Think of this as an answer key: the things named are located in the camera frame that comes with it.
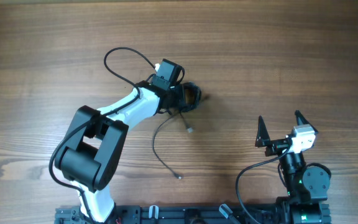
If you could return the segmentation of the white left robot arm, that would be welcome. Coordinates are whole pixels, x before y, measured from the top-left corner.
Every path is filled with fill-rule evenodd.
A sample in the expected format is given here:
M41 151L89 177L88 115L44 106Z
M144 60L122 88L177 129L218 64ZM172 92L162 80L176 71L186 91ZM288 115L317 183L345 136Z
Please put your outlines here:
M167 59L154 67L150 80L136 83L129 95L99 109L79 108L65 137L54 150L49 171L58 169L74 189L80 206L72 215L78 223L119 220L109 183L116 172L128 132L141 121L184 102L184 68Z

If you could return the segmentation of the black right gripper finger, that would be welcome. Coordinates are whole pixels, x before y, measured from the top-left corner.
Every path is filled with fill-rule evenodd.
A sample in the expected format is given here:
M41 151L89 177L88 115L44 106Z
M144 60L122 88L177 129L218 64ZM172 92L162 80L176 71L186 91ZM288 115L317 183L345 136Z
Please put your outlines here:
M267 147L270 144L270 136L262 116L258 117L258 130L255 138L255 147Z
M318 134L318 130L312 124L310 124L310 122L302 115L302 113L299 110L295 111L295 117L296 117L296 123L298 126L309 125L313 128L314 133Z

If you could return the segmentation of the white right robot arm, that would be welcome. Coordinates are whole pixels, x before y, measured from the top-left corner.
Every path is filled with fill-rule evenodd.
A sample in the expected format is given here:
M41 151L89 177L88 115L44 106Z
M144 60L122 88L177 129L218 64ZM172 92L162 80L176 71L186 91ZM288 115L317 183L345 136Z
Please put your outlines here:
M306 163L303 152L314 146L318 130L295 111L296 126L283 139L272 140L263 117L258 118L256 147L264 147L265 155L279 157L280 177L287 189L286 197L276 199L279 223L331 223L328 190L332 173L319 163Z

